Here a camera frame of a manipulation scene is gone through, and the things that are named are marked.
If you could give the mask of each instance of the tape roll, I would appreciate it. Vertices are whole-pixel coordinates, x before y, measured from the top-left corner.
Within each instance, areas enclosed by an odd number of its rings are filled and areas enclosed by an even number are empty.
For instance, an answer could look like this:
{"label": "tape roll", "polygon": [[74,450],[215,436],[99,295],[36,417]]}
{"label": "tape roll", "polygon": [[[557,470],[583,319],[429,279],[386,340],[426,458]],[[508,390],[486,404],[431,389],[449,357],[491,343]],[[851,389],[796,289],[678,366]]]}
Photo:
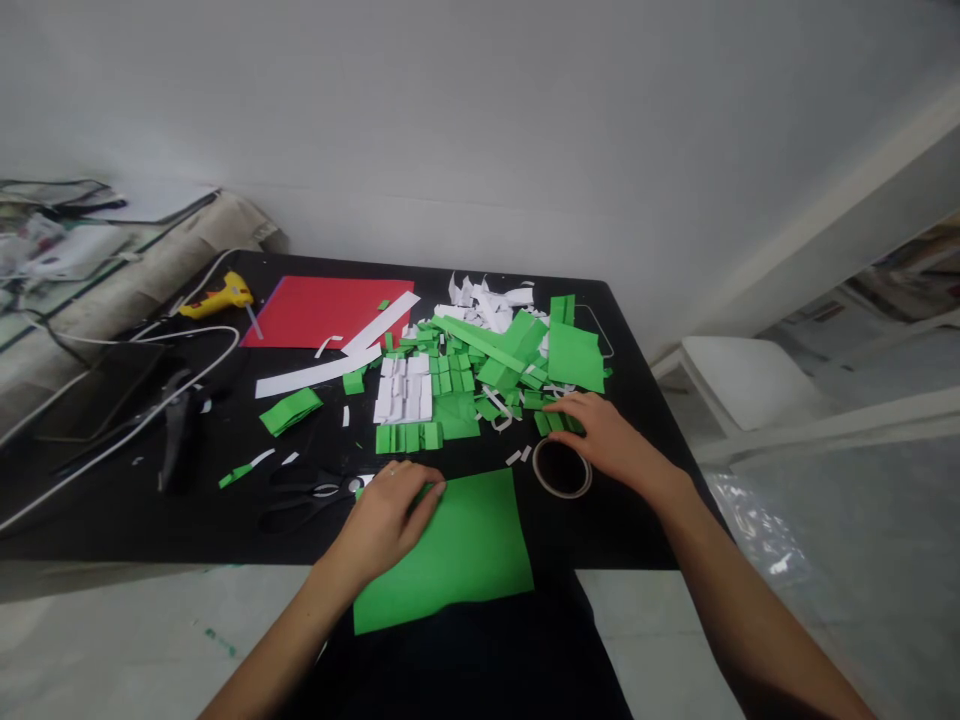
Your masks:
{"label": "tape roll", "polygon": [[537,447],[533,449],[533,472],[537,476],[537,480],[540,481],[540,484],[543,485],[543,489],[546,490],[551,495],[554,495],[558,498],[562,498],[563,500],[576,500],[578,497],[581,497],[582,495],[584,495],[587,492],[587,490],[590,489],[590,486],[593,484],[593,465],[588,463],[587,459],[583,455],[581,455],[580,453],[577,453],[577,457],[580,458],[580,461],[583,463],[583,471],[584,471],[583,485],[578,490],[572,493],[566,493],[561,490],[557,490],[550,483],[548,483],[546,480],[543,479],[543,473],[540,472],[540,450],[543,448],[544,445],[551,442],[559,442],[559,441],[551,440],[550,438],[546,437],[540,442],[538,442]]}

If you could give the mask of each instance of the black scissors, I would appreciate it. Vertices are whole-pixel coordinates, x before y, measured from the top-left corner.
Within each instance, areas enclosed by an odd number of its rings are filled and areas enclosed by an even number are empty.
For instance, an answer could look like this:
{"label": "black scissors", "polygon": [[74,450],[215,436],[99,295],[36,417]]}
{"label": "black scissors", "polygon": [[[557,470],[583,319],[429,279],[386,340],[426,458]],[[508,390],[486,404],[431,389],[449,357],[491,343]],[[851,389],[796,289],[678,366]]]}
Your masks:
{"label": "black scissors", "polygon": [[281,465],[270,475],[270,489],[296,496],[264,510],[257,520],[257,529],[266,535],[293,532],[324,508],[356,497],[357,490],[364,485],[364,478],[358,475],[335,475],[306,463]]}

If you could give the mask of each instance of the red paper sheet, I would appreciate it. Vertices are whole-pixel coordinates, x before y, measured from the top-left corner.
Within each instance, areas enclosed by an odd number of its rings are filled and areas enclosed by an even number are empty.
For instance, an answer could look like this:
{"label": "red paper sheet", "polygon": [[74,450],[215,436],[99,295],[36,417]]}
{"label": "red paper sheet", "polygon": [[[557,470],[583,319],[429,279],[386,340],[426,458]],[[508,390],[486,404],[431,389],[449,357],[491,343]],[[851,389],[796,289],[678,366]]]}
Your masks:
{"label": "red paper sheet", "polygon": [[[331,335],[328,348],[337,350],[363,330],[380,314],[381,302],[393,302],[406,291],[413,292],[409,280],[350,280],[288,275],[257,315],[263,340],[251,327],[242,347],[319,348]],[[393,344],[399,345],[404,325],[410,323],[406,312],[390,328]]]}

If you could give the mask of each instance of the yellow glue gun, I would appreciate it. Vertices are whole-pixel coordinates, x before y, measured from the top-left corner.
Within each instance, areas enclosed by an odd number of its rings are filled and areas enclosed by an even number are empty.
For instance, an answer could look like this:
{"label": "yellow glue gun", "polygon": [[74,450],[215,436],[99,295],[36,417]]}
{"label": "yellow glue gun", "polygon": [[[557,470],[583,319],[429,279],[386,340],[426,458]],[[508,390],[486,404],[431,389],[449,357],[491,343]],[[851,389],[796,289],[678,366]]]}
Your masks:
{"label": "yellow glue gun", "polygon": [[249,307],[253,304],[253,295],[250,294],[250,288],[243,281],[243,278],[232,270],[228,272],[223,281],[226,287],[220,292],[208,293],[206,300],[201,300],[192,305],[182,305],[180,314],[186,315],[194,320],[201,320],[208,315],[213,315],[221,310],[225,310],[231,305],[236,307]]}

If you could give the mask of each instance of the left hand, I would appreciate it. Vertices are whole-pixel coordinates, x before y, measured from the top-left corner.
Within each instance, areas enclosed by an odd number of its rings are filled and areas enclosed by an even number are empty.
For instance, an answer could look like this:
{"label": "left hand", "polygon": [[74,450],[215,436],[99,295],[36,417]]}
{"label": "left hand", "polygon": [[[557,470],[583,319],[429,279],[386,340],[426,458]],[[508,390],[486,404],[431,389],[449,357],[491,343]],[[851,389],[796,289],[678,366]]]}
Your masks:
{"label": "left hand", "polygon": [[[433,487],[410,512],[414,498],[428,484]],[[446,487],[436,468],[394,460],[364,489],[321,561],[333,561],[362,589],[413,549]]]}

